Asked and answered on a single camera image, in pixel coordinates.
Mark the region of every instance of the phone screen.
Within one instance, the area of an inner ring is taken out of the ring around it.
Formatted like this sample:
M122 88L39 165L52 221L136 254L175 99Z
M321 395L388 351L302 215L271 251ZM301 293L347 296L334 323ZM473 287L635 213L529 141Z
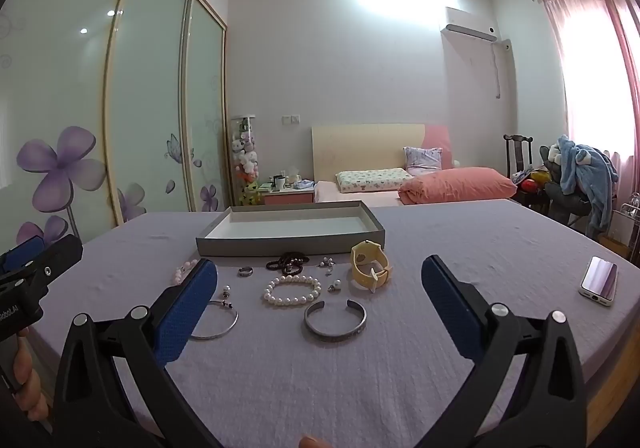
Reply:
M617 271L618 266L614 263L593 257L582 281L582 287L594 295L613 300Z

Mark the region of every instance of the finger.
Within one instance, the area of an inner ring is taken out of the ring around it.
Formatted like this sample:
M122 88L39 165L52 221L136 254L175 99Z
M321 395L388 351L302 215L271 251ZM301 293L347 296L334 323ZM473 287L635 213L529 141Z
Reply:
M298 448L332 448L331 445L325 441L314 439L305 435L298 444Z
M49 405L47 405L47 400L44 399L44 396L41 394L38 404L29 411L27 418L29 418L30 421L42 421L46 419L48 415Z
M28 412L40 400L40 377L35 370L31 371L29 379L15 395L15 401L23 412Z
M18 352L14 358L14 375L18 383L24 384L29 379L32 368L33 360L27 344L22 338L18 338Z

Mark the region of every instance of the blue gripper pad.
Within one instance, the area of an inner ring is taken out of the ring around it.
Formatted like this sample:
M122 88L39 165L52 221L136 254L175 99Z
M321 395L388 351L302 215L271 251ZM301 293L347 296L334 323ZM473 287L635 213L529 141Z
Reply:
M218 285L216 265L201 260L180 286L180 295L156 327L154 355L158 365L176 361Z
M453 275L448 275L444 263L434 257L431 255L422 263L422 287L460 355L477 364L484 356L482 324L451 280Z
M37 235L0 257L0 275L22 268L44 251L44 240Z

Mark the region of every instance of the pink curtain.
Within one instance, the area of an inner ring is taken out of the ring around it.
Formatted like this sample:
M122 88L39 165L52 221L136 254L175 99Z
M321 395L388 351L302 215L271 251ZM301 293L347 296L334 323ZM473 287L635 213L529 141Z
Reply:
M562 61L569 137L607 152L618 204L640 188L640 10L634 0L542 0Z

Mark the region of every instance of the silver bangle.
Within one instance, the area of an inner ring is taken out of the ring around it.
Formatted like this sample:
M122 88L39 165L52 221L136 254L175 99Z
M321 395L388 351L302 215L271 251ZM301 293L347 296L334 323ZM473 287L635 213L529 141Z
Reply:
M223 330L222 333L212 334L211 336L195 336L192 334L191 336L189 336L190 340L196 340L200 342L204 342L206 340L215 340L216 338L220 338L220 336L224 336L225 334L227 334L231 329L233 329L234 325L236 325L236 322L238 322L238 311L236 311L231 304L227 303L225 300L210 300L207 305L211 304L219 305L220 307L231 311L234 314L233 323L225 330Z
M362 313L362 320L358 325L356 325L356 327L354 327L350 331L347 331L346 333L340 333L340 334L323 333L309 323L309 320L308 320L309 315L313 313L313 311L322 309L324 307L324 300L319 300L316 303L311 304L309 307L305 309L306 328L310 332L312 332L319 340L322 340L323 342L341 342L343 340L346 340L347 338L351 338L352 336L360 334L364 330L365 326L367 325L367 310L364 309L364 307L361 306L361 304L359 304L354 300L347 300L347 306Z

